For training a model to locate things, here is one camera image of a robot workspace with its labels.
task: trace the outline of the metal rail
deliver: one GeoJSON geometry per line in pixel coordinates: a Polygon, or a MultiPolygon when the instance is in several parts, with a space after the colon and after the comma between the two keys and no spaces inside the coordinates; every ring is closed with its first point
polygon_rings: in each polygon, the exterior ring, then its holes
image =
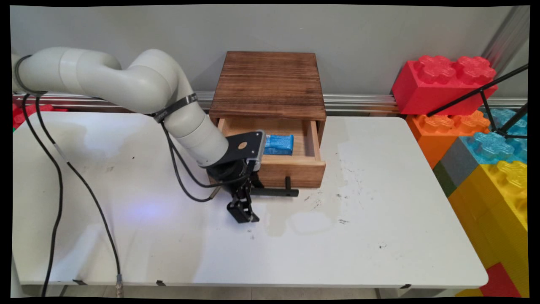
{"type": "MultiPolygon", "coordinates": [[[[212,104],[214,92],[196,92],[202,109],[208,111],[212,104]]],[[[24,93],[13,94],[13,102],[21,105],[24,93]]],[[[370,114],[397,115],[399,110],[393,95],[360,95],[360,94],[323,94],[326,113],[329,116],[367,116],[370,114]]],[[[488,99],[493,109],[520,109],[527,103],[527,98],[497,98],[488,99]]],[[[129,110],[100,100],[82,95],[73,94],[45,94],[41,97],[41,104],[51,104],[53,107],[65,108],[75,111],[88,112],[130,112],[129,110]]]]}

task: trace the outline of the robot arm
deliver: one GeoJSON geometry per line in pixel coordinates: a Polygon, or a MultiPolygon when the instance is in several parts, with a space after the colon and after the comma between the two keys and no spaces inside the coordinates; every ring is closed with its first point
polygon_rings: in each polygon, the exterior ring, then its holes
{"type": "Polygon", "coordinates": [[[165,128],[199,166],[215,180],[223,181],[223,188],[233,197],[227,210],[239,223],[259,221],[251,209],[250,193],[252,185],[264,188],[258,177],[266,140],[264,130],[225,138],[193,98],[186,75],[171,56],[147,50],[125,70],[111,55],[82,49],[48,48],[20,59],[11,55],[13,91],[99,97],[137,113],[160,111],[156,117],[172,111],[163,120],[165,128]],[[231,147],[248,143],[248,147],[229,149],[230,143],[231,147]]]}
{"type": "MultiPolygon", "coordinates": [[[[11,55],[13,91],[24,91],[14,77],[19,59],[11,55]]],[[[180,65],[156,49],[144,51],[122,70],[116,58],[103,52],[48,48],[20,63],[19,78],[33,91],[99,97],[142,114],[155,113],[193,94],[180,65]]],[[[174,111],[164,123],[200,166],[216,163],[227,152],[227,140],[197,102],[174,111]]]]}

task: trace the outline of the lego stud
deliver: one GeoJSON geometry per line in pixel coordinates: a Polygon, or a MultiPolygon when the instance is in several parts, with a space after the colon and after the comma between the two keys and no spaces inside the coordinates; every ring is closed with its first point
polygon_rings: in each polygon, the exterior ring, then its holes
{"type": "Polygon", "coordinates": [[[527,193],[526,164],[518,161],[511,163],[500,161],[490,166],[489,173],[504,191],[514,195],[527,193]]]}
{"type": "Polygon", "coordinates": [[[484,85],[493,80],[497,72],[492,69],[488,60],[475,56],[461,56],[454,64],[457,79],[465,84],[484,85]]]}
{"type": "Polygon", "coordinates": [[[484,118],[484,113],[478,110],[474,111],[471,115],[453,115],[450,118],[454,121],[455,128],[464,133],[489,132],[489,119],[484,118]]]}
{"type": "Polygon", "coordinates": [[[456,75],[450,60],[443,56],[431,57],[424,55],[414,63],[418,78],[429,84],[447,84],[456,75]]]}
{"type": "Polygon", "coordinates": [[[476,155],[487,160],[507,160],[514,153],[514,148],[504,141],[504,137],[493,132],[476,132],[467,138],[467,143],[476,155]]]}
{"type": "Polygon", "coordinates": [[[454,121],[446,115],[418,115],[418,124],[429,133],[448,133],[454,127],[454,121]]]}
{"type": "Polygon", "coordinates": [[[509,138],[506,143],[514,148],[514,155],[527,162],[527,140],[524,138],[509,138]]]}

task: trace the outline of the wooden drawer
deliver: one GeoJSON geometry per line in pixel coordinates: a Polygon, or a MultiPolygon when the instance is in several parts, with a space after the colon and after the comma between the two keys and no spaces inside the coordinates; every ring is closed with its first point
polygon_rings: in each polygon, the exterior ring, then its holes
{"type": "Polygon", "coordinates": [[[221,118],[218,128],[225,136],[262,129],[267,135],[293,135],[293,155],[263,155],[259,178],[265,187],[285,187],[291,177],[293,188],[321,186],[326,163],[321,160],[315,121],[266,118],[221,118]]]}

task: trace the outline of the red lego brick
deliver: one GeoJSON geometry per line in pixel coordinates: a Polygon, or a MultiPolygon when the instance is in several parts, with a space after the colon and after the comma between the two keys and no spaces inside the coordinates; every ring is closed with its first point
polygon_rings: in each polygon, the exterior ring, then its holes
{"type": "Polygon", "coordinates": [[[487,270],[488,283],[480,287],[484,296],[500,296],[506,298],[521,298],[516,286],[506,273],[503,265],[497,263],[487,270]]]}
{"type": "MultiPolygon", "coordinates": [[[[39,109],[42,112],[46,112],[46,111],[67,112],[67,109],[55,109],[50,104],[40,105],[39,109]]],[[[28,116],[34,114],[35,112],[36,112],[35,104],[26,106],[26,113],[28,114],[28,116]]],[[[21,124],[23,124],[23,122],[24,122],[23,110],[21,108],[18,108],[15,104],[13,104],[13,127],[17,129],[18,127],[21,126],[21,124]]]]}
{"type": "MultiPolygon", "coordinates": [[[[392,92],[401,114],[427,114],[492,81],[495,73],[489,62],[478,56],[462,56],[451,62],[443,56],[424,55],[406,62],[392,92]]],[[[496,85],[485,90],[486,98],[496,90],[496,85]]],[[[438,115],[471,115],[481,104],[482,98],[476,94],[438,115]]]]}

